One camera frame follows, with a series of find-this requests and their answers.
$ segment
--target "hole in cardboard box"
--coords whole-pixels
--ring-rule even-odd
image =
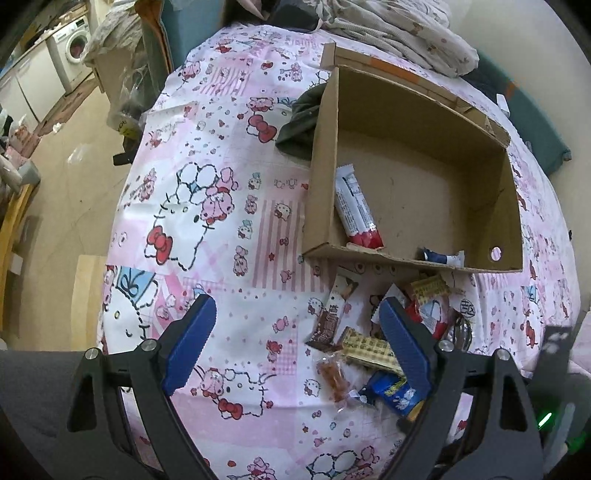
[[[502,255],[502,251],[499,247],[495,247],[491,250],[491,258],[495,261],[498,262],[501,259],[501,255]]]

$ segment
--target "blue snack wrapper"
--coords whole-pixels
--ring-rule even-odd
[[[375,401],[376,397],[382,400],[400,416],[407,416],[411,410],[421,401],[421,395],[408,385],[404,377],[390,372],[378,371],[368,380],[363,391],[368,398]]]

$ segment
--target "blue gripper pad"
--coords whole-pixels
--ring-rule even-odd
[[[427,398],[431,391],[430,366],[417,341],[406,328],[400,315],[384,300],[379,305],[379,324],[386,340],[390,344],[408,384],[422,398]]]
[[[208,295],[200,295],[188,309],[183,320],[187,316],[190,317],[189,323],[168,355],[166,376],[162,380],[162,389],[169,397],[176,389],[184,387],[189,380],[205,342],[216,324],[216,302]]]

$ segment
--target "hello kitty print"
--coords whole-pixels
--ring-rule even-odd
[[[490,354],[501,346],[520,367],[528,365],[544,325],[572,323],[579,311],[573,252],[551,185],[510,121],[480,92],[324,31],[226,27],[169,75],[147,115],[113,224],[98,332],[104,351],[128,351],[159,337],[199,295],[216,300],[215,328],[172,402],[218,478],[376,478],[403,439],[384,406],[337,416],[316,370],[320,353],[304,343],[338,265],[302,256],[309,166],[280,153],[275,141],[293,102],[328,79],[319,69],[328,41],[450,89],[512,136],[523,272],[443,273],[449,306],[472,322],[470,350]],[[340,328],[377,335],[369,318],[379,299],[393,281],[418,273],[342,266],[363,281]],[[346,368],[353,386],[362,387],[369,374]],[[137,444],[154,458],[133,396],[124,401]],[[463,434],[470,402],[462,396],[450,438]]]

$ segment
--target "tiled floor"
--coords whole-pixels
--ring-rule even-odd
[[[129,167],[114,167],[122,137],[107,127],[107,97],[95,89],[58,133],[41,138],[31,159],[41,184],[29,204],[9,274],[5,327],[10,348],[68,350],[78,256],[106,255],[115,207]]]

